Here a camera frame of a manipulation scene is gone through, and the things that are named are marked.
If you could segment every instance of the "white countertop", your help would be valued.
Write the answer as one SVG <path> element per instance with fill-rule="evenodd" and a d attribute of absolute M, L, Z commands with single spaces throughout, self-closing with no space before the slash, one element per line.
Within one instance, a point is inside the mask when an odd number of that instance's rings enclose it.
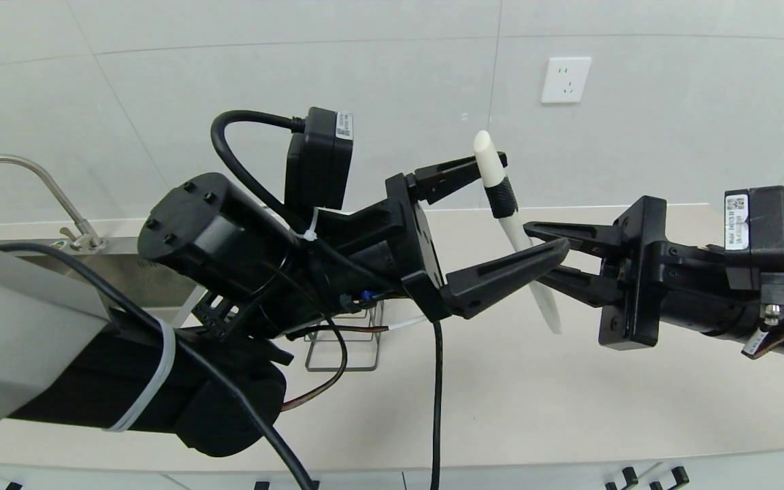
<path fill-rule="evenodd" d="M 523 210 L 526 220 L 609 224 L 623 208 Z M 429 212 L 445 271 L 510 253 L 489 211 Z M 56 236 L 62 223 L 0 227 L 0 239 Z M 99 223 L 134 235 L 139 220 Z M 707 206 L 668 209 L 668 238 L 721 241 Z M 572 253 L 567 265 L 596 271 Z M 551 334 L 527 291 L 465 321 L 444 321 L 444 466 L 625 461 L 784 448 L 784 356 L 751 361 L 735 342 L 662 325 L 659 345 L 598 346 L 600 311 L 558 297 Z M 397 301 L 387 322 L 416 313 Z M 285 369 L 287 397 L 323 382 L 307 373 L 305 342 Z M 428 468 L 434 372 L 429 323 L 384 334 L 375 372 L 346 373 L 327 393 L 280 415 L 276 427 L 311 471 Z M 264 440 L 229 458 L 187 449 L 174 435 L 0 422 L 0 462 L 62 468 L 284 471 Z"/>

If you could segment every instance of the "marker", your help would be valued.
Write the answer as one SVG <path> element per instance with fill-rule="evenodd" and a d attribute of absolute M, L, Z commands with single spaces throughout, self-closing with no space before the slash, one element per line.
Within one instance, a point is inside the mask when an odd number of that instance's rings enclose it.
<path fill-rule="evenodd" d="M 498 223 L 501 223 L 501 228 L 513 245 L 513 249 L 519 252 L 531 248 L 532 239 L 522 228 L 513 186 L 510 185 L 510 179 L 504 171 L 504 166 L 501 165 L 501 159 L 498 158 L 491 136 L 486 131 L 479 131 L 476 134 L 474 156 L 476 156 L 476 166 L 480 170 L 480 176 L 483 177 L 483 187 L 485 187 L 486 197 L 489 198 L 492 215 L 497 218 Z M 561 334 L 561 319 L 558 316 L 553 290 L 536 281 L 530 282 L 529 288 L 550 330 L 554 334 Z"/>

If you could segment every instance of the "label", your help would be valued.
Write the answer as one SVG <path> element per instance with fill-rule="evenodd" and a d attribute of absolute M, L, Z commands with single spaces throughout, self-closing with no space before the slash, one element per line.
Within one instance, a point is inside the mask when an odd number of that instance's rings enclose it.
<path fill-rule="evenodd" d="M 749 341 L 746 342 L 746 345 L 743 346 L 743 352 L 753 356 L 758 351 L 758 348 L 764 344 L 764 339 L 766 337 L 768 337 L 768 332 L 757 329 L 757 331 L 752 334 L 752 337 L 749 338 Z"/>
<path fill-rule="evenodd" d="M 353 140 L 353 115 L 351 112 L 338 112 L 335 136 L 342 140 Z"/>
<path fill-rule="evenodd" d="M 749 248 L 749 195 L 725 196 L 725 250 Z"/>

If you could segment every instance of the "screw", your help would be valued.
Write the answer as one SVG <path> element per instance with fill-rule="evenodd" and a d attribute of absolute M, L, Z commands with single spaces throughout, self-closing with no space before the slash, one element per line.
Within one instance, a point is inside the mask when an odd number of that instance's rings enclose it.
<path fill-rule="evenodd" d="M 779 316 L 782 313 L 782 307 L 778 304 L 765 304 L 764 305 L 764 324 L 767 326 L 775 327 L 779 324 Z"/>

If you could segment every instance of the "metal rack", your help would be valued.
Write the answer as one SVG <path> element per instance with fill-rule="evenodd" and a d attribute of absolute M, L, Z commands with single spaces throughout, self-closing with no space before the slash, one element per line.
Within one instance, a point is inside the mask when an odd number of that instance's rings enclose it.
<path fill-rule="evenodd" d="M 383 303 L 383 301 L 380 301 L 370 310 L 364 310 L 357 314 L 341 314 L 340 316 L 336 316 L 335 320 L 343 320 L 348 323 L 348 325 L 357 325 L 357 323 L 361 323 L 361 325 L 358 326 L 364 327 L 382 325 Z M 372 372 L 372 370 L 377 369 L 377 365 L 380 363 L 380 332 L 363 333 L 345 331 L 340 332 L 340 334 L 343 335 L 346 344 L 367 344 L 367 342 L 372 342 L 372 344 L 374 344 L 374 362 L 365 366 L 348 365 L 345 369 L 346 372 Z M 337 338 L 333 332 L 313 332 L 306 335 L 304 341 L 310 342 L 308 356 L 307 359 L 304 360 L 304 368 L 308 370 L 308 372 L 336 372 L 336 370 L 338 370 L 338 366 L 311 365 L 311 360 L 314 359 L 314 349 L 317 345 L 324 344 L 324 342 L 335 342 L 337 344 Z"/>

